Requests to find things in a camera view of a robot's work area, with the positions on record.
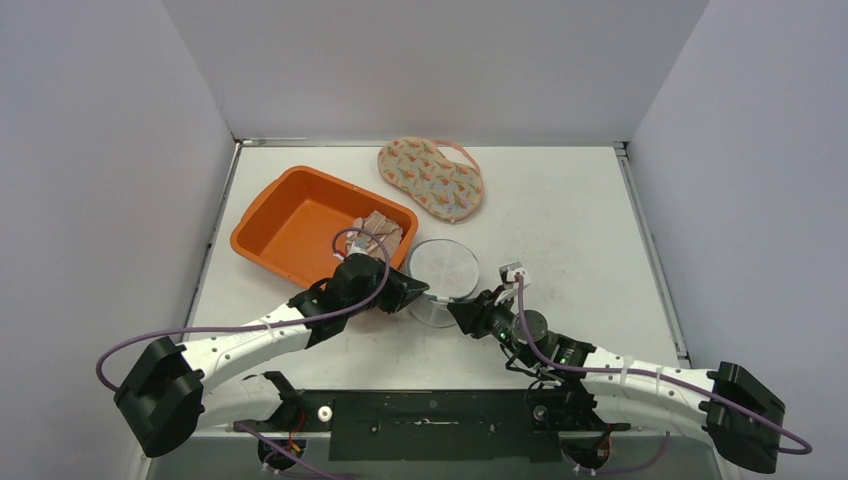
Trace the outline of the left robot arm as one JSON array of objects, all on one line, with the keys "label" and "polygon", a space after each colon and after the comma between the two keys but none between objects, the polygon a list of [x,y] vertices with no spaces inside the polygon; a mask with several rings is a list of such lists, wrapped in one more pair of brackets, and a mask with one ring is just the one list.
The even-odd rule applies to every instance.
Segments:
[{"label": "left robot arm", "polygon": [[117,388],[114,401],[142,451],[160,457],[196,430],[246,421],[282,431],[304,415],[300,394],[278,371],[255,367],[341,333],[372,308],[394,314],[429,286],[366,254],[351,254],[264,317],[201,339],[151,342]]}]

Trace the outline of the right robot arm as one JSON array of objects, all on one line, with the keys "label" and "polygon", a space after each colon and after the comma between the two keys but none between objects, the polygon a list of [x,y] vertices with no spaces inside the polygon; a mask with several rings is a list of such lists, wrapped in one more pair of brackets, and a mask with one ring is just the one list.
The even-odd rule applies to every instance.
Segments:
[{"label": "right robot arm", "polygon": [[447,309],[463,334],[492,337],[510,369],[551,385],[530,398],[552,431],[646,427],[700,441],[756,473],[777,468],[784,402],[745,368],[668,367],[610,352],[548,328],[538,311],[483,291]]}]

